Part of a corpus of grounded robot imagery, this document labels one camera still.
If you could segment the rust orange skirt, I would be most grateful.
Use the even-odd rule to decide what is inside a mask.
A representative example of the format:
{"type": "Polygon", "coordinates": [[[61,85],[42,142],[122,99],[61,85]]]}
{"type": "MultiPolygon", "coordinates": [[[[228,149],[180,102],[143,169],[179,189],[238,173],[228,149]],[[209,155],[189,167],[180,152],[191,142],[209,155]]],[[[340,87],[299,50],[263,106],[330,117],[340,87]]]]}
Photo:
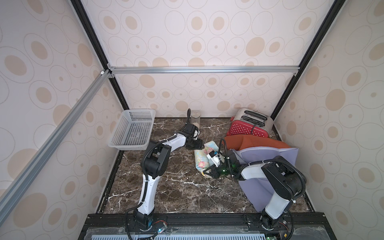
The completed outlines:
{"type": "Polygon", "coordinates": [[[290,148],[290,146],[284,142],[252,135],[226,136],[224,140],[226,141],[227,149],[233,149],[236,151],[253,147],[271,147],[277,149],[290,148]]]}

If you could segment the floral pastel skirt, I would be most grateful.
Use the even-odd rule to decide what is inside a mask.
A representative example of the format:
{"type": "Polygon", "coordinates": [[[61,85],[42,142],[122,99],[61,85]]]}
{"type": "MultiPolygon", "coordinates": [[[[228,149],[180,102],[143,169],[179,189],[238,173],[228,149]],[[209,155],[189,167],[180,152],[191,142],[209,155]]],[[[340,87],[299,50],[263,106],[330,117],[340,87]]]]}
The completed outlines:
{"type": "Polygon", "coordinates": [[[195,166],[196,169],[204,176],[203,171],[214,165],[214,162],[207,157],[210,152],[217,152],[219,147],[214,141],[210,141],[204,144],[202,150],[194,150],[195,154],[195,166]]]}

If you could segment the lavender purple skirt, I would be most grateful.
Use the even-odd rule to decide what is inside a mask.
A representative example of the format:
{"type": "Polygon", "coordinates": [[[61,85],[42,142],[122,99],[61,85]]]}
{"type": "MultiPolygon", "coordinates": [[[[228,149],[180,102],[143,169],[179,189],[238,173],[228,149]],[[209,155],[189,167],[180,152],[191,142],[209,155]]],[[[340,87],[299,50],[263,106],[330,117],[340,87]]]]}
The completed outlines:
{"type": "MultiPolygon", "coordinates": [[[[298,148],[251,147],[243,150],[233,150],[241,165],[255,161],[269,160],[282,156],[290,164],[295,165],[299,153],[298,148]]],[[[270,202],[274,189],[267,178],[239,181],[243,192],[257,212],[261,212],[270,202]]]]}

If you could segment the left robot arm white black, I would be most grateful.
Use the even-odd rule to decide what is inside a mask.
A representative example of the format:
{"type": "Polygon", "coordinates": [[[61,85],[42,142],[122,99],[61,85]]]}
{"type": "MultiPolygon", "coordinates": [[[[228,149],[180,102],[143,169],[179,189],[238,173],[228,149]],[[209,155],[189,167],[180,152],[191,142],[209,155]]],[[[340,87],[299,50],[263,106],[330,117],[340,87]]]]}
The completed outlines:
{"type": "Polygon", "coordinates": [[[128,209],[133,211],[134,220],[142,229],[148,230],[153,223],[155,195],[161,176],[166,172],[171,152],[186,148],[202,150],[203,140],[199,139],[199,128],[191,123],[176,131],[171,137],[158,142],[150,141],[141,162],[143,187],[137,206],[128,209]]]}

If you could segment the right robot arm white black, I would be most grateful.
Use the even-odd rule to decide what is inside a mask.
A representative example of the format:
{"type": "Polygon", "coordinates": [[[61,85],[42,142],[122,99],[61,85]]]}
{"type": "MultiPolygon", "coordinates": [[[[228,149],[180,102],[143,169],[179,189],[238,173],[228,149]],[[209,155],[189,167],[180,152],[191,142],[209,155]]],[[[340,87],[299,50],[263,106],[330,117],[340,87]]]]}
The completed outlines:
{"type": "Polygon", "coordinates": [[[252,147],[211,151],[204,175],[237,180],[254,208],[261,212],[261,225],[273,230],[284,213],[306,191],[306,177],[295,167],[297,148],[252,147]]]}

